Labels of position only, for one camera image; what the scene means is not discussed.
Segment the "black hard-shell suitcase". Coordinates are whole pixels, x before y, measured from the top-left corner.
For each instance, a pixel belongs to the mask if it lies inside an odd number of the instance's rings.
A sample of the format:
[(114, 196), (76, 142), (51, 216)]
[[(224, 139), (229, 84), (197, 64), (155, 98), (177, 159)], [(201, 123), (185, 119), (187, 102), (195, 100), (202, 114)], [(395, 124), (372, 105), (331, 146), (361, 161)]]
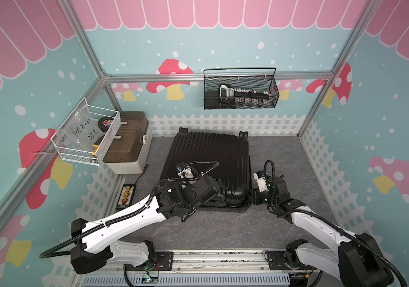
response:
[(161, 179), (179, 178), (185, 164), (191, 163), (194, 176), (205, 172), (217, 161), (219, 166), (208, 173), (221, 186), (221, 194), (198, 207), (214, 212), (245, 212), (252, 205), (249, 134), (196, 132), (181, 127), (174, 137)]

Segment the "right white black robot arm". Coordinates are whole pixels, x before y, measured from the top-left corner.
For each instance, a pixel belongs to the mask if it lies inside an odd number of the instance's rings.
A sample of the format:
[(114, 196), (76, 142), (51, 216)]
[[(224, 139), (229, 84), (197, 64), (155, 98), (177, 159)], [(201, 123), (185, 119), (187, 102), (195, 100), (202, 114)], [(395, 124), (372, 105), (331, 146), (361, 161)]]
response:
[(309, 232), (326, 245), (319, 248), (304, 239), (285, 247), (284, 265), (292, 270), (302, 265), (327, 273), (345, 287), (388, 287), (407, 282), (401, 272), (383, 256), (376, 240), (368, 233), (356, 234), (343, 229), (312, 211), (305, 203), (290, 196), (284, 176), (276, 176), (275, 165), (267, 160), (253, 174), (257, 188), (252, 191), (254, 204), (266, 204), (267, 210)]

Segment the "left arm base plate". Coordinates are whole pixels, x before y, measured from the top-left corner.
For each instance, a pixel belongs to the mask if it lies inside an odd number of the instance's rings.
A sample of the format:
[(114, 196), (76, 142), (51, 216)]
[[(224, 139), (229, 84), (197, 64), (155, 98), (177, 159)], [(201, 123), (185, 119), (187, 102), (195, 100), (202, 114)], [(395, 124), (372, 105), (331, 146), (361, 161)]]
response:
[(126, 264), (127, 271), (171, 271), (173, 264), (173, 252), (156, 252), (150, 255), (148, 260), (139, 266)]

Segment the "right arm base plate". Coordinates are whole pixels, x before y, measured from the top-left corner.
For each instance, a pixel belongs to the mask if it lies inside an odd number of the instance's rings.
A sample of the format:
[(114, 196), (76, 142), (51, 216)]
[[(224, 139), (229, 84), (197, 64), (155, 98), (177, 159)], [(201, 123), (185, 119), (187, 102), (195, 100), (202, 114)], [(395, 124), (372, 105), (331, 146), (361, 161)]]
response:
[(293, 251), (266, 251), (264, 258), (270, 270), (300, 270), (307, 273), (315, 271), (314, 267), (300, 263)]

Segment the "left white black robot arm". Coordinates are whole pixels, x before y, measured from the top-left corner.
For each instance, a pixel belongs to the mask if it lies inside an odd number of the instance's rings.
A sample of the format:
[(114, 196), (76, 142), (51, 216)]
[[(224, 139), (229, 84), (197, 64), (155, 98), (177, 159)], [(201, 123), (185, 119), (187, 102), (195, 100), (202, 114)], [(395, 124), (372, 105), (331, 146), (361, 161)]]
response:
[(145, 270), (158, 261), (154, 244), (123, 243), (121, 238), (143, 227), (180, 218), (185, 222), (197, 209), (214, 197), (223, 195), (222, 187), (210, 176), (217, 161), (185, 163), (177, 178), (157, 181), (149, 196), (106, 218), (71, 224), (71, 238), (42, 252), (41, 259), (69, 256), (79, 275), (92, 273), (107, 264), (130, 264)]

